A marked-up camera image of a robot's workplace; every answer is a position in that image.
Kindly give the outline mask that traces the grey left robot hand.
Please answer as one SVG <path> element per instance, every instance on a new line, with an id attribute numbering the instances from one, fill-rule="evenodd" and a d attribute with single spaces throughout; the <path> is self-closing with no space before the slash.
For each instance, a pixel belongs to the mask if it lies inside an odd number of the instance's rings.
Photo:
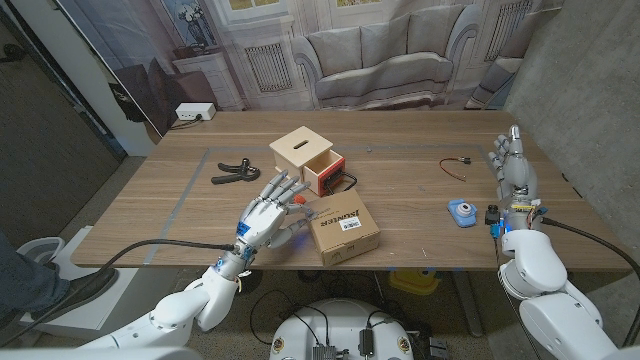
<path id="1" fill-rule="evenodd" d="M 248 259 L 254 250 L 263 245 L 277 248 L 315 217 L 315 213 L 306 205 L 294 204 L 295 195 L 306 190 L 308 181 L 296 184 L 298 176 L 283 180 L 287 170 L 276 175 L 242 212 L 236 229 L 236 246 L 243 258 Z M 305 217 L 291 225 L 281 228 L 287 215 L 303 212 Z"/>

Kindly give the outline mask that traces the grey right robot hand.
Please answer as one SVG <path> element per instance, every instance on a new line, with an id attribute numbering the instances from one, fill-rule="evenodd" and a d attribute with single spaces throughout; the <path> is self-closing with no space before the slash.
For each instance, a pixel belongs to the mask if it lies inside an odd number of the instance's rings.
<path id="1" fill-rule="evenodd" d="M 538 198 L 538 179 L 533 166 L 524 155 L 519 127 L 512 125 L 508 136 L 499 135 L 494 141 L 495 152 L 489 159 L 497 171 L 498 200 L 531 201 Z"/>

